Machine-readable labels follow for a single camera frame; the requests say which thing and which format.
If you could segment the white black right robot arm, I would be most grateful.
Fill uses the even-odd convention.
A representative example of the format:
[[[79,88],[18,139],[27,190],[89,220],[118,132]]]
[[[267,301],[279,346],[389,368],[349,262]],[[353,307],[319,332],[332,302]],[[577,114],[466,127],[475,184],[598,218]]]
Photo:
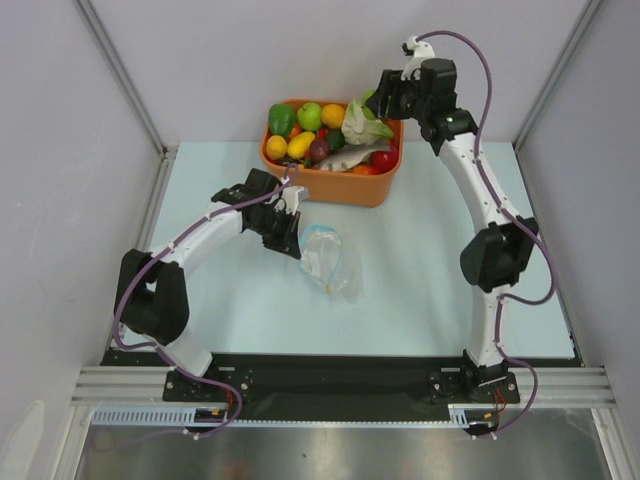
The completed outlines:
[[[474,236],[460,254],[460,268],[472,287],[472,330],[461,365],[461,389],[484,401],[506,383],[500,318],[511,288],[526,269],[538,232],[534,218],[505,217],[504,196],[491,183],[472,114],[457,105],[453,61],[419,61],[406,74],[383,71],[367,107],[379,118],[416,121],[422,138],[453,176],[469,210]]]

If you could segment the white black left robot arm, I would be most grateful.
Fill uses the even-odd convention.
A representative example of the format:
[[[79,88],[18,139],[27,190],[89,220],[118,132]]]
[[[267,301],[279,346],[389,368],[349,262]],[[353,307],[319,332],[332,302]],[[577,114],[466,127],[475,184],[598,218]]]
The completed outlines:
[[[214,397],[220,376],[212,353],[189,327],[187,280],[208,257],[245,231],[263,246],[300,259],[299,204],[306,195],[294,181],[298,167],[282,177],[253,168],[246,180],[214,194],[206,210],[174,239],[149,251],[129,250],[121,260],[114,305],[112,338],[122,350],[131,345],[121,329],[142,336],[150,347],[184,370],[185,388],[199,400]]]

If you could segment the orange plastic basket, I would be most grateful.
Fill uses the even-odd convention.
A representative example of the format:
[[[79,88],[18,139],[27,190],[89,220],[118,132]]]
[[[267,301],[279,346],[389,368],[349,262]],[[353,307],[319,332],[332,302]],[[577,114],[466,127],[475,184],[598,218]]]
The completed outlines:
[[[329,104],[338,104],[346,109],[348,102],[334,102],[316,99],[286,99],[280,104],[290,105],[296,112],[305,103],[315,102],[321,107]],[[387,172],[377,175],[362,175],[358,173],[336,173],[329,171],[320,171],[311,168],[304,168],[299,171],[294,185],[304,186],[309,191],[309,199],[312,201],[331,202],[340,204],[349,204],[375,208],[381,205],[387,198],[396,171],[400,168],[403,155],[404,140],[404,124],[398,120],[384,120],[394,133],[389,141],[385,141],[384,148],[387,143],[395,147],[398,152],[397,164]],[[262,162],[270,174],[283,177],[285,166],[275,164],[266,155],[266,143],[271,137],[270,129],[265,126],[264,134],[260,144],[260,154]]]

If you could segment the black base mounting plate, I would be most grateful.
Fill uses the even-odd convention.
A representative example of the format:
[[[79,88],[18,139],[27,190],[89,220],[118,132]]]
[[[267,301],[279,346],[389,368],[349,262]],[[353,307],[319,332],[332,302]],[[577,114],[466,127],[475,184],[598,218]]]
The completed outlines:
[[[276,422],[392,423],[442,420],[448,406],[518,407],[540,386],[562,384],[578,359],[530,360],[532,371],[479,386],[459,357],[371,357],[222,354],[211,377],[241,396],[241,419]],[[220,387],[170,371],[151,352],[108,351],[100,365],[100,397],[118,403],[221,404]]]

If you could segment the light green fake fruit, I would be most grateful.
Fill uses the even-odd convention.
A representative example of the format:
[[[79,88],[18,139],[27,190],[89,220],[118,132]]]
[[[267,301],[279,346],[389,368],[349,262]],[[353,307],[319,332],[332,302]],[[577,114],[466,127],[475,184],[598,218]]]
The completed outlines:
[[[363,94],[362,99],[361,99],[361,103],[362,103],[363,107],[367,106],[368,100],[374,95],[374,93],[375,93],[375,90],[374,89],[370,89],[370,90],[366,91]]]

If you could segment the orange fake orange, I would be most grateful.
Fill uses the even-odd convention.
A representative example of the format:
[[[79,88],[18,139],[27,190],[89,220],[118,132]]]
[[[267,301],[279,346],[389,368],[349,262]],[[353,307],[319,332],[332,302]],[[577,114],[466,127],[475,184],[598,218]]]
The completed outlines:
[[[345,116],[346,110],[339,104],[327,104],[321,109],[321,120],[329,129],[340,129]]]

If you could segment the right aluminium corner post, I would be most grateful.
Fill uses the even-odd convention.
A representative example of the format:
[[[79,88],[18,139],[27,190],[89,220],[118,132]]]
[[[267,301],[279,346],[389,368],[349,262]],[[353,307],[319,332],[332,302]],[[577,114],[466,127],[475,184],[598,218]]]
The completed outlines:
[[[571,27],[566,41],[553,62],[549,74],[545,78],[540,91],[527,111],[527,114],[519,127],[514,140],[512,141],[512,147],[516,154],[518,154],[524,147],[531,131],[550,102],[554,91],[557,89],[571,60],[579,50],[585,36],[589,32],[591,25],[604,4],[605,1],[603,0],[589,0],[585,2],[579,16]]]

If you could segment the dark green fake avocado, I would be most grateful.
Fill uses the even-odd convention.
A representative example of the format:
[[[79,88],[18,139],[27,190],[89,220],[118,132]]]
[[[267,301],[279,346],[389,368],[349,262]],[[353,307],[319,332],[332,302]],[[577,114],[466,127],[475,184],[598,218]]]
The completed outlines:
[[[331,152],[339,151],[346,144],[345,137],[339,129],[328,130],[325,140],[327,141]]]

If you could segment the green fake apple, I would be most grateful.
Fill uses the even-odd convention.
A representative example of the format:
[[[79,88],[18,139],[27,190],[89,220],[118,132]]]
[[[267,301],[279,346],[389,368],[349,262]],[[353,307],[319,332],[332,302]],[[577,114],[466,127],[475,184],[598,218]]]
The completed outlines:
[[[322,107],[315,102],[306,102],[297,110],[296,118],[303,130],[315,132],[323,126]]]

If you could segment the green fake bell pepper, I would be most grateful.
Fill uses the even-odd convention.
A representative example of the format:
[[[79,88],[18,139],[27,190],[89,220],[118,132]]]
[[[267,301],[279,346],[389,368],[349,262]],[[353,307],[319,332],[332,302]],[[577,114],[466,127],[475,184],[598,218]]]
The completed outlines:
[[[273,104],[268,112],[268,127],[272,135],[288,137],[296,123],[294,108],[286,103]]]

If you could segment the yellow fake lemon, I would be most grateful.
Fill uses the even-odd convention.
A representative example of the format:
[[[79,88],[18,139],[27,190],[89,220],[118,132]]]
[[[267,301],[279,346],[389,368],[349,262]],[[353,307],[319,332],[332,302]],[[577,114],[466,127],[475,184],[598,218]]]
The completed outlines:
[[[280,135],[270,136],[265,144],[266,156],[272,161],[277,161],[283,158],[287,154],[287,150],[287,140]]]

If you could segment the white green fake cabbage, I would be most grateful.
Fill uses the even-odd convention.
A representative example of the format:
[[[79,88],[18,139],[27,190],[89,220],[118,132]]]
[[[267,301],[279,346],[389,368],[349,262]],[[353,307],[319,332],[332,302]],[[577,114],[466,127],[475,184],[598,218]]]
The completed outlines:
[[[345,141],[353,146],[372,146],[394,137],[393,130],[379,119],[369,119],[359,100],[352,100],[346,107],[341,132]]]

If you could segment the yellow fake mango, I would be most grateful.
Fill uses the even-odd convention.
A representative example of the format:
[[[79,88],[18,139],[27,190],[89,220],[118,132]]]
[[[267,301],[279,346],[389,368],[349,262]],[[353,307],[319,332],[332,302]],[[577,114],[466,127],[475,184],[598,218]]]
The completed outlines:
[[[304,158],[315,138],[315,133],[310,131],[304,131],[296,135],[288,143],[287,155],[294,160]]]

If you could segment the grey fake fish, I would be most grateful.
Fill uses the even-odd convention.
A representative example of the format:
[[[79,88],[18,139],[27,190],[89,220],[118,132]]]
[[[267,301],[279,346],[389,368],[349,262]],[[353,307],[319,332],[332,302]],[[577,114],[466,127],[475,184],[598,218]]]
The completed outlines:
[[[348,145],[320,161],[315,165],[315,168],[319,171],[346,172],[368,160],[373,153],[378,151],[395,153],[396,148],[383,143],[370,146]]]

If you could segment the clear zip top bag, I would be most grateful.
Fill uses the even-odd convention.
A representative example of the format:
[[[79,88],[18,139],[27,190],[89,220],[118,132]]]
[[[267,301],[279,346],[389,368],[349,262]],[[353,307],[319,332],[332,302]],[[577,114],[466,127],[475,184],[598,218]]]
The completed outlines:
[[[300,236],[300,250],[299,268],[324,294],[350,303],[359,300],[362,262],[351,234],[311,225]]]

